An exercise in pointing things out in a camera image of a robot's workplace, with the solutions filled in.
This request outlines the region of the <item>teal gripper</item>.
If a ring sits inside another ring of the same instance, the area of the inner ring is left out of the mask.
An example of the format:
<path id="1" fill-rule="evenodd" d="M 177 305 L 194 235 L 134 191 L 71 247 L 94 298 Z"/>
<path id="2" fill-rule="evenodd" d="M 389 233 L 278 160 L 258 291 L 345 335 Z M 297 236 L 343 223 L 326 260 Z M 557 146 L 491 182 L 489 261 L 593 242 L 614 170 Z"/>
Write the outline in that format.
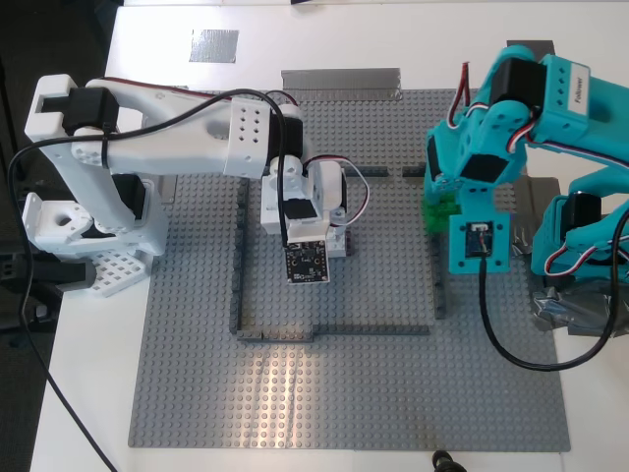
<path id="1" fill-rule="evenodd" d="M 425 200 L 452 197 L 463 214 L 497 214 L 494 190 L 524 167 L 521 139 L 533 119 L 533 106 L 500 100 L 461 114 L 454 128 L 440 122 L 427 136 Z"/>

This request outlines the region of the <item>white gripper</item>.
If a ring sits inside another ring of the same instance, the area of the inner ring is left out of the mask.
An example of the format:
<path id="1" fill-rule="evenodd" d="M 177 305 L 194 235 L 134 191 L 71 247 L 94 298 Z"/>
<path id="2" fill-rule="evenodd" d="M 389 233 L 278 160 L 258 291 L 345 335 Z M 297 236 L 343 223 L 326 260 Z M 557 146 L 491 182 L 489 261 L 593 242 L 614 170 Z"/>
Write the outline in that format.
<path id="1" fill-rule="evenodd" d="M 259 222 L 269 235 L 281 232 L 284 222 L 289 242 L 323 241 L 330 226 L 344 228 L 347 212 L 343 203 L 344 172 L 339 163 L 320 160 L 304 166 L 288 155 L 284 171 L 279 159 L 270 162 L 269 174 L 261 180 Z"/>

